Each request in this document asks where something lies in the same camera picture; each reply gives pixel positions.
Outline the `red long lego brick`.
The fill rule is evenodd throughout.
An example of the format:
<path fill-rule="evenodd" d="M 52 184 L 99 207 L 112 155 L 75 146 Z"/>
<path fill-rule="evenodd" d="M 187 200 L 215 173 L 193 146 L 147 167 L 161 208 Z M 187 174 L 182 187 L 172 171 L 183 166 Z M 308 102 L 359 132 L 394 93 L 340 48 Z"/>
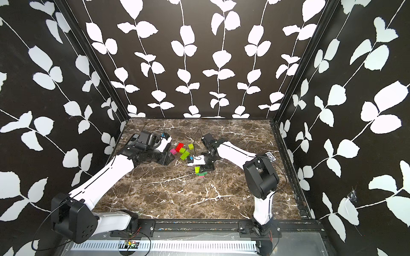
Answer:
<path fill-rule="evenodd" d="M 177 151 L 177 152 L 180 152 L 180 150 L 181 150 L 183 147 L 184 147 L 184 144 L 183 144 L 183 143 L 179 143 L 179 144 L 177 145 L 177 147 L 176 147 L 176 151 Z"/>

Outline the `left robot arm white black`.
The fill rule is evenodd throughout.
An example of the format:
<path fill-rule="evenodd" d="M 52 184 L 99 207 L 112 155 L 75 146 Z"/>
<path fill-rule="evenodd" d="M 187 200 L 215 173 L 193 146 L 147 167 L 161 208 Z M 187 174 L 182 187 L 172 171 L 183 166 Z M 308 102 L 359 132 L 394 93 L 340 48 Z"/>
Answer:
<path fill-rule="evenodd" d="M 59 193 L 51 202 L 51 229 L 77 243 L 109 231 L 129 232 L 140 229 L 138 215 L 128 210 L 94 213 L 100 199 L 126 174 L 143 163 L 169 165 L 172 138 L 167 133 L 141 131 L 134 134 L 119 152 L 92 178 L 68 194 Z"/>

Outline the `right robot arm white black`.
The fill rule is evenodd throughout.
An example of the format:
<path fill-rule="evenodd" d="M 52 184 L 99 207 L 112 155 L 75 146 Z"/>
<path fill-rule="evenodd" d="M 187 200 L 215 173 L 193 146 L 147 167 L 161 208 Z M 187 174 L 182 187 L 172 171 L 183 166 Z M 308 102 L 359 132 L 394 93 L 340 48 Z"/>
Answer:
<path fill-rule="evenodd" d="M 217 160 L 228 160 L 240 167 L 244 174 L 249 191 L 254 196 L 253 221 L 263 227 L 272 219 L 272 197 L 279 184 L 279 176 L 272 165 L 269 153 L 255 154 L 241 149 L 224 138 L 215 139 L 208 133 L 201 138 L 207 152 L 201 157 L 204 165 L 200 165 L 198 174 L 215 169 Z"/>

